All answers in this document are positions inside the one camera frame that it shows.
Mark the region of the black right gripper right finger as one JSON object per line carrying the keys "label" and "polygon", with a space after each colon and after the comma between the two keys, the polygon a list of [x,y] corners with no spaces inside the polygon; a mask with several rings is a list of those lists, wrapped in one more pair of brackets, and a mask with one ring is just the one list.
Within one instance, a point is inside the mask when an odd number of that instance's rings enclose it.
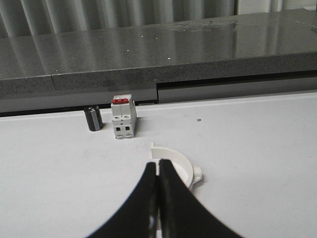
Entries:
{"label": "black right gripper right finger", "polygon": [[159,162],[159,211],[164,238],[239,238],[186,187],[170,160]]}

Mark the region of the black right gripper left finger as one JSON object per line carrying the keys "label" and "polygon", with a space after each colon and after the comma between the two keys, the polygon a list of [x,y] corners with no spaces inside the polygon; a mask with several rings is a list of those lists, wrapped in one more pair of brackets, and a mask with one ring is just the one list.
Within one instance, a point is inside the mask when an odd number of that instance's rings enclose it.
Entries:
{"label": "black right gripper left finger", "polygon": [[158,220],[156,164],[149,162],[129,197],[90,238],[155,238]]}

